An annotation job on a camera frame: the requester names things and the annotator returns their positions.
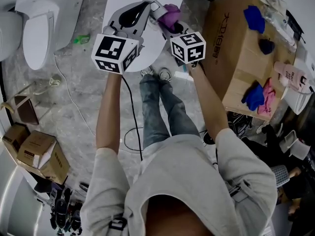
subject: pink bottle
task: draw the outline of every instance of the pink bottle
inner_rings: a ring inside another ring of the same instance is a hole
[[[306,74],[290,64],[275,62],[274,69],[289,81],[289,86],[296,91],[301,91],[307,82]]]

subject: green object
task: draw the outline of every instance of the green object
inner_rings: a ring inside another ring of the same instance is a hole
[[[74,43],[80,45],[86,44],[89,42],[90,37],[90,35],[79,35],[75,38]]]

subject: white box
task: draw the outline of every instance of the white box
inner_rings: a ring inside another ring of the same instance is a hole
[[[170,39],[172,55],[189,64],[206,56],[206,41],[199,32],[188,33]]]
[[[123,74],[138,55],[138,40],[98,34],[91,58],[99,70]]]

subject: white cable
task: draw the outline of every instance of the white cable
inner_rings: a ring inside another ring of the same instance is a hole
[[[72,103],[77,107],[77,109],[78,109],[78,111],[79,111],[79,113],[80,113],[80,115],[81,115],[83,121],[85,122],[85,124],[86,124],[87,127],[89,128],[91,134],[94,135],[94,136],[96,136],[96,135],[92,132],[92,130],[91,130],[91,128],[89,127],[89,125],[88,125],[87,121],[85,120],[85,118],[83,117],[83,115],[82,115],[82,113],[81,113],[81,111],[80,111],[78,105],[75,104],[74,100],[73,100],[72,97],[71,97],[71,94],[70,94],[70,91],[69,91],[69,87],[68,87],[68,83],[67,83],[67,79],[65,78],[65,76],[63,75],[63,73],[61,73],[61,71],[60,71],[60,69],[59,69],[59,67],[58,67],[58,65],[57,65],[57,61],[56,61],[56,56],[55,56],[55,54],[54,54],[54,60],[55,60],[56,68],[58,69],[58,71],[60,72],[60,74],[61,74],[61,75],[63,76],[63,78],[64,78],[65,85],[66,85],[66,87],[67,87],[67,91],[68,91],[68,94],[69,94],[69,97],[70,97]]]

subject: purple cloth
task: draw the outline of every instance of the purple cloth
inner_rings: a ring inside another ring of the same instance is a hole
[[[264,105],[265,97],[263,95],[263,88],[261,84],[258,84],[244,96],[242,103],[245,102],[251,111],[255,111],[258,106]]]
[[[244,10],[244,15],[251,30],[257,30],[260,34],[264,33],[265,19],[257,6],[249,5],[248,9]]]
[[[163,23],[168,28],[175,30],[174,24],[179,20],[181,11],[174,4],[166,4],[164,6],[167,9],[167,13],[158,19],[159,22]]]

